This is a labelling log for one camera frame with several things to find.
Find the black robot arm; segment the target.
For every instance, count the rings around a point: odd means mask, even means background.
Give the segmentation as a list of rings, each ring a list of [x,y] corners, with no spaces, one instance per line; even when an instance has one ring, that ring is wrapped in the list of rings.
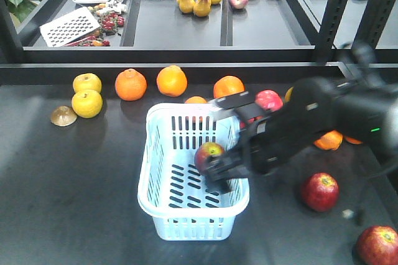
[[[261,108],[248,92],[211,102],[213,119],[236,116],[244,123],[238,143],[206,160],[211,181],[268,174],[330,131],[338,131],[389,156],[371,177],[397,168],[397,85],[388,85],[371,70],[373,49],[356,41],[345,55],[351,78],[323,77],[297,81],[290,100],[277,111]]]

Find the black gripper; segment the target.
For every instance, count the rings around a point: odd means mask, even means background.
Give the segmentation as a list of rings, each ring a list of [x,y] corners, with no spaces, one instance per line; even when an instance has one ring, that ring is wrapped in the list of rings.
[[[230,192],[228,181],[250,173],[267,174],[286,163],[325,133],[334,130],[332,106],[338,96],[335,81],[305,78],[293,85],[290,100],[270,115],[255,103],[255,95],[243,91],[208,102],[210,116],[221,120],[236,116],[241,121],[268,117],[254,125],[243,159],[227,152],[205,159],[203,175],[210,192]]]

